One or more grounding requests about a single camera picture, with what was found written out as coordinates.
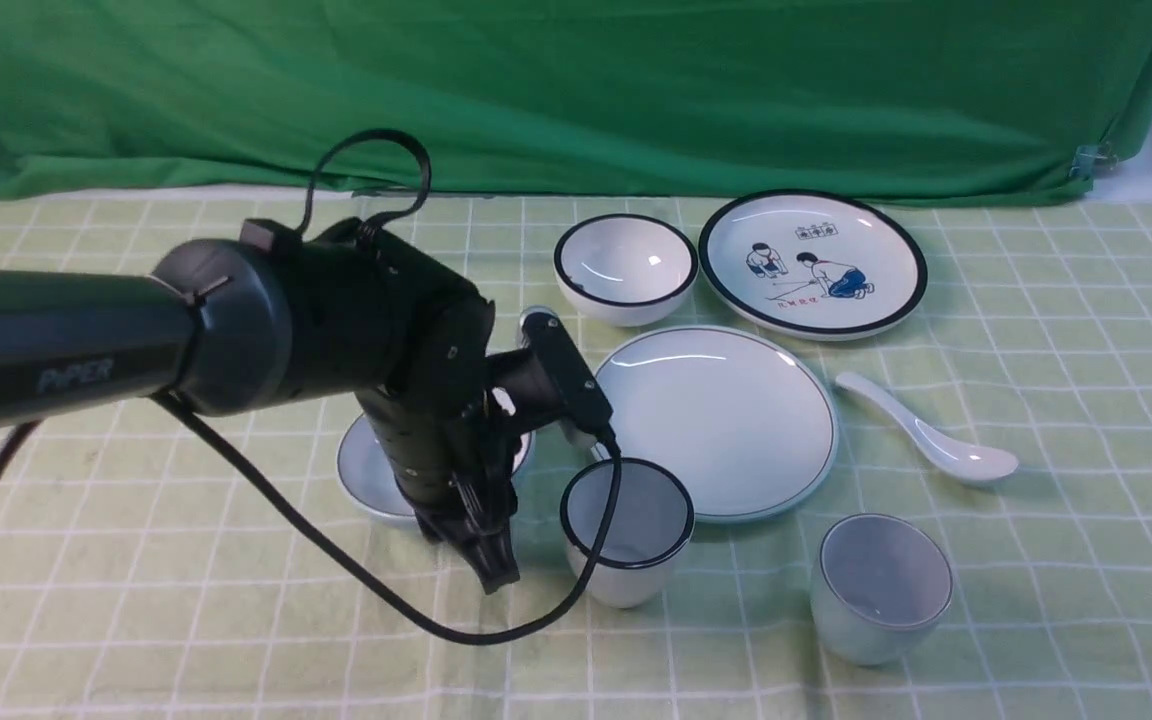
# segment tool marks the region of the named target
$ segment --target white cup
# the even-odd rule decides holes
[[[594,544],[612,484],[612,460],[581,470],[563,491],[559,520],[567,536],[567,562],[579,577]],[[627,609],[662,591],[679,553],[691,539],[696,511],[679,478],[649,462],[622,460],[621,493],[607,541],[589,579],[594,600]]]
[[[855,665],[882,665],[914,650],[950,607],[950,562],[923,530],[890,515],[839,520],[812,570],[820,643]]]

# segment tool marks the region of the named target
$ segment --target ceramic spoon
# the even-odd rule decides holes
[[[940,468],[946,473],[954,475],[963,483],[984,486],[1006,478],[1007,475],[1015,473],[1020,462],[1015,455],[1007,450],[999,450],[995,447],[984,447],[969,442],[957,441],[947,437],[940,430],[931,427],[918,415],[910,414],[909,407],[900,404],[886,389],[856,373],[840,373],[833,382],[838,387],[849,389],[869,397],[874,406],[881,407],[885,414],[892,416],[894,420],[910,439],[918,446],[923,455],[932,461],[933,465]]]

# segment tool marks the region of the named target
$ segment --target grid pattern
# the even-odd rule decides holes
[[[628,210],[695,238],[719,205],[434,199],[393,228],[494,297],[494,348],[545,304],[596,364],[634,331],[573,314],[550,268],[559,234]],[[316,217],[356,210],[325,202]],[[0,491],[0,717],[1152,717],[1152,205],[890,213],[929,258],[920,309],[867,341],[772,338],[821,378],[856,370],[947,432],[1016,452],[1023,468],[996,492],[938,473],[841,397],[838,464],[794,514],[698,528],[641,609],[581,602],[550,632],[471,650],[362,592],[156,407],[99,407],[41,425]],[[251,214],[293,220],[300,204],[0,205],[0,268],[146,272]],[[755,331],[704,281],[666,323]],[[335,448],[356,414],[333,397],[215,426],[445,623],[500,629],[566,593],[558,498],[585,460],[561,435],[540,433],[520,483],[524,579],[484,598],[447,551],[340,495]],[[927,530],[957,581],[941,628],[879,669],[820,650],[805,593],[824,530],[863,510]]]

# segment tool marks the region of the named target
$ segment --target green backdrop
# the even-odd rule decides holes
[[[1038,204],[1151,118],[1152,0],[0,0],[0,199],[302,184],[388,126],[439,191]]]

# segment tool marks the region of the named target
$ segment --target black rim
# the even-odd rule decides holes
[[[584,470],[581,470],[579,473],[576,473],[576,477],[573,478],[573,482],[567,483],[567,488],[563,488],[562,502],[558,503],[558,521],[561,521],[561,523],[563,524],[563,535],[567,536],[568,541],[571,541],[571,544],[575,544],[576,547],[579,547],[579,551],[584,553],[585,558],[589,558],[589,546],[586,546],[585,543],[581,541],[579,537],[576,537],[576,532],[575,530],[573,530],[571,521],[567,518],[567,503],[568,501],[571,500],[573,487],[576,487],[576,483],[579,483],[582,479],[585,479],[586,475],[592,473],[594,470],[598,470],[604,465],[611,465],[612,462],[614,462],[614,460],[599,460],[598,462],[594,462],[592,465],[585,468]],[[669,550],[660,553],[660,555],[635,562],[623,562],[621,560],[599,558],[598,564],[607,566],[607,568],[616,568],[617,570],[639,570],[643,568],[653,568],[653,566],[661,564],[664,561],[669,560],[670,558],[677,555],[679,551],[684,548],[687,541],[689,541],[689,539],[691,538],[692,529],[696,528],[696,509],[695,507],[691,506],[691,493],[687,492],[687,487],[684,487],[684,484],[682,484],[681,479],[675,477],[675,473],[672,473],[669,470],[666,470],[662,467],[655,464],[655,462],[652,462],[650,460],[639,460],[637,457],[622,457],[621,462],[626,462],[627,465],[644,465],[644,468],[650,468],[652,470],[655,470],[659,473],[664,475],[664,477],[668,478],[669,482],[673,483],[673,486],[679,488],[679,493],[682,495],[682,501],[687,502],[687,518],[684,520],[684,525],[682,525],[682,533],[679,535],[677,540],[673,543],[672,546],[669,546]]]
[[[882,220],[888,228],[892,228],[901,240],[905,242],[905,247],[909,247],[909,251],[914,255],[914,263],[918,265],[918,282],[914,285],[914,295],[905,301],[905,304],[896,310],[895,313],[887,314],[886,318],[881,320],[876,320],[876,323],[869,323],[864,325],[855,325],[851,328],[814,328],[810,325],[798,325],[795,323],[786,323],[780,318],[773,318],[773,316],[764,313],[763,311],[755,309],[748,304],[748,302],[736,297],[735,293],[727,290],[727,286],[719,282],[717,274],[714,274],[713,265],[708,263],[708,235],[718,227],[719,222],[735,209],[740,209],[741,205],[745,205],[746,202],[763,200],[764,197],[823,197],[825,200],[842,202],[844,205],[850,205],[852,209],[865,210],[867,213],[873,213],[876,218]],[[919,301],[923,301],[923,293],[927,291],[927,259],[923,258],[923,251],[918,248],[918,243],[914,242],[914,237],[910,236],[905,228],[900,227],[896,220],[893,220],[885,215],[881,210],[873,209],[864,202],[852,200],[850,197],[844,197],[841,195],[835,195],[833,192],[818,192],[813,190],[768,190],[765,192],[755,192],[753,195],[746,195],[744,197],[737,197],[736,200],[728,202],[727,205],[722,205],[721,209],[717,211],[713,215],[710,215],[708,221],[705,223],[705,228],[700,232],[700,266],[705,270],[705,278],[708,279],[710,286],[713,286],[714,290],[718,290],[719,295],[723,296],[723,300],[730,302],[735,306],[740,306],[745,313],[750,313],[758,318],[763,323],[773,325],[773,327],[783,328],[787,331],[795,331],[799,333],[814,334],[816,336],[831,336],[831,334],[856,334],[865,333],[870,331],[877,331],[879,328],[887,327],[887,325],[893,325],[900,323],[900,320],[905,318],[905,314],[914,312],[914,308],[918,306]]]
[[[666,295],[662,295],[660,297],[653,297],[652,300],[639,300],[639,301],[635,301],[635,302],[622,302],[620,300],[606,300],[605,297],[599,297],[599,296],[596,296],[596,295],[590,295],[589,291],[585,291],[585,288],[582,288],[582,287],[579,287],[579,285],[576,285],[576,281],[573,281],[571,275],[568,275],[567,272],[566,272],[566,270],[563,270],[563,262],[562,262],[562,258],[563,258],[563,247],[567,245],[567,241],[568,240],[571,240],[573,234],[576,234],[576,232],[579,232],[579,229],[584,228],[585,225],[600,222],[600,220],[611,220],[613,218],[628,218],[628,219],[631,219],[631,220],[645,220],[645,222],[650,222],[650,223],[653,223],[653,225],[660,225],[660,227],[667,229],[667,232],[673,233],[673,236],[677,237],[679,242],[682,243],[682,247],[685,247],[685,249],[687,249],[687,278],[684,279],[684,281],[682,281],[682,285],[680,285],[676,288],[673,288],[672,291],[667,291]],[[657,304],[657,302],[662,302],[665,300],[670,300],[670,297],[677,297],[679,295],[682,295],[682,293],[684,293],[687,290],[687,288],[691,287],[691,282],[695,282],[696,273],[699,273],[700,268],[699,268],[699,263],[698,263],[698,255],[696,253],[695,247],[691,247],[691,241],[687,240],[685,234],[682,234],[682,232],[679,232],[679,228],[673,227],[673,225],[670,225],[670,223],[662,222],[662,220],[658,220],[658,219],[654,219],[654,218],[649,218],[649,215],[636,215],[635,213],[612,213],[611,215],[599,215],[597,218],[590,218],[588,220],[582,220],[582,222],[573,225],[573,227],[570,227],[570,228],[567,228],[567,232],[563,233],[563,236],[561,238],[558,238],[558,245],[554,247],[554,272],[558,273],[559,281],[561,281],[568,288],[571,288],[571,290],[575,291],[576,295],[579,295],[581,297],[585,297],[585,300],[592,300],[593,302],[598,302],[598,304],[600,304],[600,305],[612,305],[612,306],[644,306],[644,305],[654,305],[654,304]]]

